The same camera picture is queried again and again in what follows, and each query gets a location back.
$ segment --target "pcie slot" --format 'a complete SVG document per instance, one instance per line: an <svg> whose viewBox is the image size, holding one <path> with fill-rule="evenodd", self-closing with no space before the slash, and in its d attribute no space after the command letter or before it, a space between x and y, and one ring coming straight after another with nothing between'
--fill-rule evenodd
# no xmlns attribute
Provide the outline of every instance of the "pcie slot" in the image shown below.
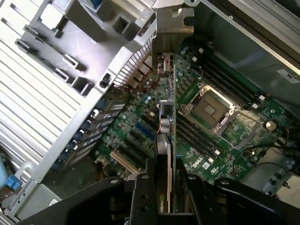
<svg viewBox="0 0 300 225"><path fill-rule="evenodd" d="M109 154L114 160L116 160L120 165L122 165L125 169L127 169L130 173L139 173L140 171L128 162L121 154L112 151Z"/></svg>
<svg viewBox="0 0 300 225"><path fill-rule="evenodd" d="M142 158L138 157L136 154L134 154L132 151L128 150L127 148L124 148L123 146L120 146L118 150L126 155L128 158L130 158L134 163L139 165L141 168L145 168L146 166L146 161L143 160Z"/></svg>
<svg viewBox="0 0 300 225"><path fill-rule="evenodd" d="M130 139L126 138L125 139L125 144L132 149L141 159L145 160L149 157L148 154L141 149L139 146L137 146L133 141Z"/></svg>

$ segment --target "motherboard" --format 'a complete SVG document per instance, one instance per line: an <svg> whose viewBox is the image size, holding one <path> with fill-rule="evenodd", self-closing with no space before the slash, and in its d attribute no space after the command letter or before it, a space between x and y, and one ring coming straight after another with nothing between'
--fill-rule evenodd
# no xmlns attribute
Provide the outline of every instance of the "motherboard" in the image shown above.
<svg viewBox="0 0 300 225"><path fill-rule="evenodd" d="M159 130L160 100L169 95L167 77L145 62L138 88L95 148L96 162L124 180L145 169ZM227 66L209 46L182 46L176 55L176 157L188 173L212 183L241 180L285 132L291 117L267 93Z"/></svg>

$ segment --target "cpu socket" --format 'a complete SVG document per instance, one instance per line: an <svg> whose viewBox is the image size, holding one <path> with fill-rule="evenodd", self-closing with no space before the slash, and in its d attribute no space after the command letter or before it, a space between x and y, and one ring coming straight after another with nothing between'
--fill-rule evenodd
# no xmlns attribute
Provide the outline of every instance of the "cpu socket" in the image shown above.
<svg viewBox="0 0 300 225"><path fill-rule="evenodd" d="M228 111L228 107L216 100L210 91L207 91L200 99L196 98L192 104L191 113L204 120L207 124L216 126Z"/></svg>
<svg viewBox="0 0 300 225"><path fill-rule="evenodd" d="M191 120L202 124L213 133L221 134L226 125L237 115L236 106L224 95L209 85L199 83L199 92L187 105L181 105L183 113Z"/></svg>

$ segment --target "metal panel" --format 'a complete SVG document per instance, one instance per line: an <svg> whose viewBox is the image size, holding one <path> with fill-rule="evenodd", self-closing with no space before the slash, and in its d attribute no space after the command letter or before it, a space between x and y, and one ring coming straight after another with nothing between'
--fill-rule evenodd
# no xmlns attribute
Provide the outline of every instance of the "metal panel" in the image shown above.
<svg viewBox="0 0 300 225"><path fill-rule="evenodd" d="M285 69L291 76L299 79L294 72L295 67L288 67L282 55L234 19L229 19L231 14L225 14L208 0L202 0L202 3L205 5L195 9L195 29L213 37L216 56L266 93L280 97L282 101L279 103L300 119L300 108L297 106L299 83L289 82L278 72Z"/></svg>
<svg viewBox="0 0 300 225"><path fill-rule="evenodd" d="M300 53L300 19L274 0L229 0L273 35Z"/></svg>
<svg viewBox="0 0 300 225"><path fill-rule="evenodd" d="M7 0L0 8L7 21L0 22L0 145L14 171L25 169L23 182L29 180L83 100L14 45L22 26L38 9L31 1L29 5L32 7L25 11L24 4ZM16 22L11 15L22 19Z"/></svg>

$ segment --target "screw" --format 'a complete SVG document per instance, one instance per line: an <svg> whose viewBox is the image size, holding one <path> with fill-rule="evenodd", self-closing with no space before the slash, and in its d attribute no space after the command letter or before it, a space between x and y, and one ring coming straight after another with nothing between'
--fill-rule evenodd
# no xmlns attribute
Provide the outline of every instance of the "screw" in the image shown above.
<svg viewBox="0 0 300 225"><path fill-rule="evenodd" d="M221 180L221 184L227 185L227 184L229 184L229 181L228 180Z"/></svg>
<svg viewBox="0 0 300 225"><path fill-rule="evenodd" d="M110 180L109 181L111 184L116 184L116 183L118 183L118 180Z"/></svg>
<svg viewBox="0 0 300 225"><path fill-rule="evenodd" d="M188 178L189 178L190 180L195 180L197 177L196 177L195 175L189 175Z"/></svg>
<svg viewBox="0 0 300 225"><path fill-rule="evenodd" d="M291 186L289 186L289 184L287 182L283 182L282 186L288 189L291 189Z"/></svg>

